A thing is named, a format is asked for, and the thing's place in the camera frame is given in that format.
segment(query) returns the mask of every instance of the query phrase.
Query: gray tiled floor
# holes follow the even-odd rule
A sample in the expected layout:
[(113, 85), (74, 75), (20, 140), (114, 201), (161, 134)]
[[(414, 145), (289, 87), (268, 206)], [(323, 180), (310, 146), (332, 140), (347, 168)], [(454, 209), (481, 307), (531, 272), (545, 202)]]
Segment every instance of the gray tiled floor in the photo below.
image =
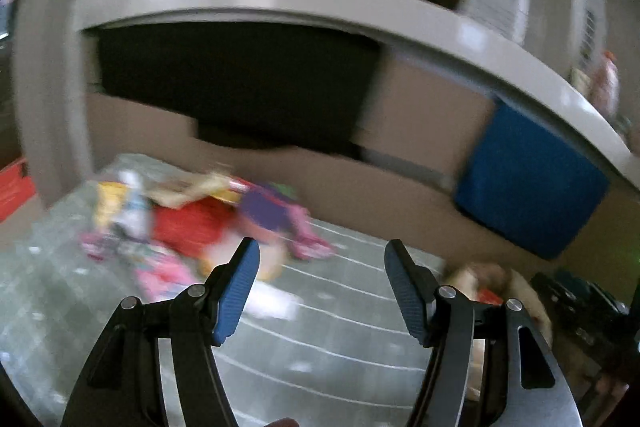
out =
[(0, 251), (9, 250), (14, 241), (28, 235), (31, 224), (44, 215), (40, 198), (36, 195), (26, 201), (11, 216), (0, 223)]
[[(159, 179), (175, 169), (123, 155), (108, 169)], [(0, 357), (27, 404), (56, 425), (89, 350), (118, 302), (137, 294), (122, 260), (95, 264), (78, 247), (90, 226), (95, 182), (52, 208), (33, 234), (0, 253)], [(326, 261), (290, 261), (273, 282), (302, 298), (295, 320), (242, 316), (214, 350), (241, 427), (291, 416), (305, 427), (404, 425), (429, 351), (409, 336), (383, 270), (385, 242), (328, 223), (316, 231), (335, 245)], [(410, 250), (442, 270), (442, 260)], [(165, 402), (183, 422), (170, 350), (161, 343)]]

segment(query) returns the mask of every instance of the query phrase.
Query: finger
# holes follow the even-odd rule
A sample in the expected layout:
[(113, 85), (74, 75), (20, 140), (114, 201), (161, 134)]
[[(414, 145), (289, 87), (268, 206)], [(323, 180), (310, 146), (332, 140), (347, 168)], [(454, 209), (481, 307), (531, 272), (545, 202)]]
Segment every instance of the finger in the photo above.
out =
[(292, 420), (291, 418), (283, 418), (282, 420), (275, 421), (270, 423), (266, 427), (300, 427), (298, 422)]

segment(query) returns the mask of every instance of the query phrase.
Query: bottle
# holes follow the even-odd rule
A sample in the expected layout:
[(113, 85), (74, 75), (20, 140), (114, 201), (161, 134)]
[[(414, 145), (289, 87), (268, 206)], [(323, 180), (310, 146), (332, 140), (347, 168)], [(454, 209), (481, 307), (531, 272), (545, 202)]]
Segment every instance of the bottle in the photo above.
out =
[(127, 185), (127, 201), (116, 223), (130, 238), (148, 242), (151, 213), (149, 203), (143, 195), (142, 177), (135, 171), (121, 171), (120, 181)]
[(604, 118), (610, 120), (618, 111), (618, 97), (620, 85), (618, 83), (618, 68), (614, 64), (616, 57), (613, 53), (604, 52), (602, 64), (593, 75), (589, 102)]

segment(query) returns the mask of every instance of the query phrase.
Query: white line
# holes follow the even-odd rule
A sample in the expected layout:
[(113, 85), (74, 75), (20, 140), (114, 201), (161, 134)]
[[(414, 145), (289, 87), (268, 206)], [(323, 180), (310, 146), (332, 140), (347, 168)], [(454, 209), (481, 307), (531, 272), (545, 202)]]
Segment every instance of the white line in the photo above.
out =
[(355, 263), (355, 264), (362, 264), (363, 266), (366, 266), (368, 268), (373, 268), (374, 270), (378, 270), (379, 272), (383, 272), (385, 270), (384, 268), (379, 268), (377, 266), (373, 266), (372, 264), (363, 263), (362, 261), (356, 261), (355, 259), (352, 259), (351, 257), (347, 257), (345, 255), (340, 255), (339, 253), (334, 253), (334, 257), (340, 257), (340, 258), (344, 259), (345, 261), (351, 261), (352, 263)]
[(247, 365), (244, 365), (243, 363), (236, 362), (236, 360), (230, 359), (228, 356), (223, 355), (220, 352), (217, 352), (215, 354), (215, 358), (224, 360), (226, 363), (229, 363), (231, 365), (235, 365), (236, 367), (239, 367), (240, 369), (242, 369), (242, 370), (244, 370), (244, 371), (246, 371), (248, 373), (251, 373), (252, 375), (257, 375), (258, 377), (263, 377), (263, 378), (266, 378), (267, 380), (271, 380), (271, 381), (274, 381), (276, 383), (281, 383), (281, 384), (287, 385), (289, 387), (294, 387), (296, 389), (301, 389), (302, 391), (307, 391), (308, 393), (317, 394), (318, 396), (324, 396), (325, 398), (333, 398), (334, 400), (340, 400), (340, 401), (344, 401), (344, 402), (348, 402), (348, 403), (356, 403), (358, 405), (369, 405), (371, 407), (386, 407), (388, 409), (412, 409), (414, 407), (413, 405), (393, 405), (393, 404), (387, 404), (387, 403), (364, 402), (364, 401), (361, 401), (361, 400), (354, 400), (354, 399), (351, 399), (351, 398), (344, 398), (344, 397), (341, 397), (341, 396), (335, 396), (334, 394), (323, 393), (322, 391), (316, 391), (315, 389), (310, 389), (309, 387), (304, 387), (303, 385), (298, 385), (296, 383), (288, 382), (286, 380), (281, 380), (280, 378), (272, 377), (271, 375), (267, 375), (265, 373), (262, 373), (260, 371), (255, 370), (255, 369), (252, 369), (251, 367), (248, 367)]
[(257, 423), (262, 427), (264, 427), (265, 425), (267, 425), (267, 423), (269, 423), (269, 422), (265, 422), (264, 420), (260, 420), (259, 418), (256, 418), (254, 416), (249, 416), (248, 414), (244, 414), (243, 412), (237, 411), (235, 409), (232, 409), (231, 411), (238, 418), (242, 418), (243, 420), (248, 420), (249, 422), (252, 422), (252, 423)]
[(324, 349), (324, 347), (315, 346), (314, 344), (307, 344), (301, 341), (297, 341), (295, 339), (291, 339), (289, 337), (285, 337), (284, 335), (281, 335), (279, 333), (276, 333), (275, 331), (271, 331), (261, 326), (258, 326), (257, 324), (254, 324), (251, 321), (248, 321), (246, 319), (240, 319), (240, 322), (242, 322), (243, 324), (246, 324), (251, 328), (255, 328), (258, 331), (269, 333), (270, 335), (273, 335), (274, 337), (277, 337), (284, 341), (290, 342), (292, 344), (298, 344), (299, 346), (310, 347), (311, 349), (316, 349), (317, 351), (320, 351), (321, 353), (325, 353), (326, 355), (331, 355), (332, 357), (339, 357), (341, 359), (353, 360), (353, 362), (368, 363), (370, 365), (375, 365), (376, 367), (386, 367), (388, 369), (400, 369), (401, 371), (419, 371), (421, 373), (425, 371), (424, 368), (421, 368), (421, 367), (409, 367), (407, 365), (389, 365), (388, 363), (371, 362), (369, 360), (356, 359), (355, 357), (348, 357), (347, 355), (341, 355), (340, 353), (334, 353), (333, 351)]
[(336, 235), (341, 235), (342, 237), (348, 237), (349, 239), (353, 239), (354, 241), (358, 241), (359, 243), (364, 243), (365, 245), (372, 245), (373, 247), (385, 248), (384, 241), (381, 240), (380, 243), (374, 243), (373, 241), (367, 241), (366, 239), (361, 239), (359, 237), (355, 237), (354, 235), (349, 235), (348, 233), (338, 232), (337, 230), (328, 229), (327, 227), (323, 227), (322, 225), (318, 225), (317, 223), (311, 223), (314, 227), (318, 227), (318, 229), (326, 230), (327, 232), (335, 233)]
[(375, 297), (376, 299), (382, 299), (383, 301), (396, 302), (396, 300), (394, 298), (385, 297), (383, 295), (378, 295), (377, 293), (366, 292), (364, 290), (360, 290), (358, 288), (354, 288), (352, 286), (349, 286), (349, 285), (346, 285), (346, 284), (342, 284), (341, 282), (337, 282), (337, 281), (333, 281), (331, 279), (327, 279), (326, 277), (320, 277), (319, 275), (314, 275), (312, 273), (299, 270), (298, 268), (293, 268), (292, 266), (289, 266), (288, 264), (285, 264), (284, 267), (286, 269), (288, 269), (288, 270), (293, 270), (294, 272), (298, 272), (298, 273), (302, 273), (304, 275), (308, 275), (309, 277), (313, 277), (314, 279), (319, 279), (321, 281), (327, 281), (327, 282), (330, 282), (332, 284), (337, 284), (338, 286), (342, 286), (343, 288), (347, 288), (347, 289), (353, 290), (354, 292), (364, 293), (364, 295), (369, 295), (370, 297)]
[(341, 321), (350, 322), (352, 324), (358, 324), (359, 326), (365, 326), (367, 328), (372, 328), (374, 330), (388, 331), (388, 333), (399, 333), (400, 335), (408, 335), (409, 334), (408, 331), (390, 330), (389, 328), (383, 328), (383, 327), (380, 327), (380, 326), (374, 326), (373, 324), (367, 324), (367, 323), (364, 323), (364, 322), (354, 321), (353, 319), (348, 319), (347, 317), (342, 317), (340, 315), (336, 315), (335, 313), (328, 312), (326, 310), (321, 310), (320, 308), (314, 308), (313, 306), (308, 306), (308, 305), (303, 304), (303, 303), (299, 303), (298, 306), (301, 307), (301, 308), (306, 308), (307, 310), (313, 310), (315, 312), (324, 313), (325, 315), (329, 315), (330, 317), (333, 317), (334, 319), (339, 319)]

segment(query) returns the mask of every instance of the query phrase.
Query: white shelf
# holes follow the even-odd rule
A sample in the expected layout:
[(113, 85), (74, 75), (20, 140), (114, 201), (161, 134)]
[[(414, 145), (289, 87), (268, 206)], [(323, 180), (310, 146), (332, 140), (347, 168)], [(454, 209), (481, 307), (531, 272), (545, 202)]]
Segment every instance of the white shelf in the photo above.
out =
[(259, 21), (274, 16), (383, 32), (468, 62), (548, 108), (640, 189), (640, 158), (564, 79), (514, 42), (421, 0), (77, 0), (74, 28), (162, 20)]

